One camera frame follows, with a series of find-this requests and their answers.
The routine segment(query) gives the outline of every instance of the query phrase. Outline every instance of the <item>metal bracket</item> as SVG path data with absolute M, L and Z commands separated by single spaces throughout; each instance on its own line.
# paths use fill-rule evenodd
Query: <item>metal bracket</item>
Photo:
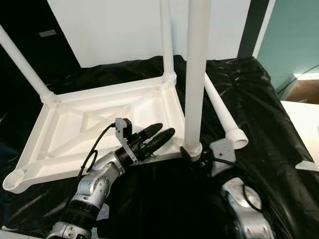
M 132 159 L 134 164 L 138 164 L 139 163 L 138 159 L 136 158 L 136 156 L 134 155 L 134 153 L 132 152 L 131 148 L 129 147 L 129 145 L 127 143 L 127 140 L 128 140 L 127 136 L 128 135 L 126 135 L 125 129 L 127 129 L 128 127 L 129 127 L 128 123 L 125 121 L 125 119 L 123 119 L 123 118 L 116 118 L 115 119 L 115 128 L 116 128 L 115 136 L 116 136 L 116 138 L 119 140 L 122 147 L 125 149 L 126 153 Z
M 212 142 L 209 147 L 213 150 L 214 157 L 224 159 L 234 163 L 236 161 L 235 150 L 232 142 L 226 138 Z M 211 172 L 211 176 L 214 177 L 218 173 L 232 167 L 229 164 L 214 162 L 214 167 Z
M 91 232 L 76 225 L 65 222 L 57 222 L 53 226 L 50 234 L 47 236 L 47 239 L 50 238 L 89 239 L 91 238 Z
M 249 201 L 261 208 L 259 195 L 250 187 L 245 186 Z M 274 239 L 268 221 L 261 212 L 253 209 L 243 194 L 243 181 L 233 178 L 222 186 L 222 196 L 228 201 L 236 218 L 235 232 L 239 239 Z
M 305 161 L 305 160 L 298 163 L 295 168 L 299 170 L 319 172 L 319 169 L 314 162 Z

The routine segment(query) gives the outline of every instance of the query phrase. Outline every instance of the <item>white wall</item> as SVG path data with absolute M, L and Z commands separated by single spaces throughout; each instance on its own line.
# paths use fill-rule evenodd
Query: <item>white wall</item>
M 81 67 L 162 55 L 159 0 L 48 0 Z M 250 0 L 212 0 L 208 59 L 236 57 Z M 174 54 L 186 59 L 188 0 L 171 0 Z

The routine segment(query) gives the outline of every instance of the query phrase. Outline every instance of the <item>black plastic sheet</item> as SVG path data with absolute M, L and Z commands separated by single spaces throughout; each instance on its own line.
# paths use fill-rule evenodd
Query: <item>black plastic sheet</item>
M 184 109 L 186 62 L 174 57 L 176 90 Z M 277 238 L 311 239 L 319 235 L 317 172 L 296 170 L 312 161 L 278 100 L 270 77 L 254 58 L 207 61 L 206 71 L 249 144 L 236 151 L 249 172 L 248 183 L 261 194 L 265 215 Z M 81 69 L 63 80 L 46 82 L 56 94 L 112 85 L 162 74 L 162 58 Z M 0 183 L 17 164 L 41 109 L 31 87 L 17 89 L 0 123 Z M 225 135 L 204 95 L 201 141 L 204 148 Z M 110 238 L 230 238 L 231 217 L 220 187 L 232 169 L 216 178 L 194 176 L 184 159 L 131 167 L 112 187 L 107 199 L 110 219 L 100 222 Z M 0 191 L 0 224 L 44 237 L 59 219 L 75 180 L 31 186 L 21 194 Z

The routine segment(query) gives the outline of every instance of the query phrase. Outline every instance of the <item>robotic arm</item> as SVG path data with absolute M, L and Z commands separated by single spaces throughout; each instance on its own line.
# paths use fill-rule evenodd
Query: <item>robotic arm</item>
M 113 182 L 125 173 L 127 167 L 150 157 L 175 133 L 173 128 L 169 128 L 144 143 L 162 128 L 161 123 L 132 134 L 132 123 L 128 119 L 117 118 L 115 127 L 122 147 L 97 160 L 89 174 L 81 179 L 61 221 L 53 226 L 47 239 L 90 239 L 92 227 Z

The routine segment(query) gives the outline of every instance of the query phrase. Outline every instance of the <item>teal wall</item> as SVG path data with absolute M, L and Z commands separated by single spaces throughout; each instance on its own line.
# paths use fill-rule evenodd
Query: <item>teal wall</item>
M 294 73 L 319 64 L 319 0 L 276 0 L 258 60 L 277 92 Z

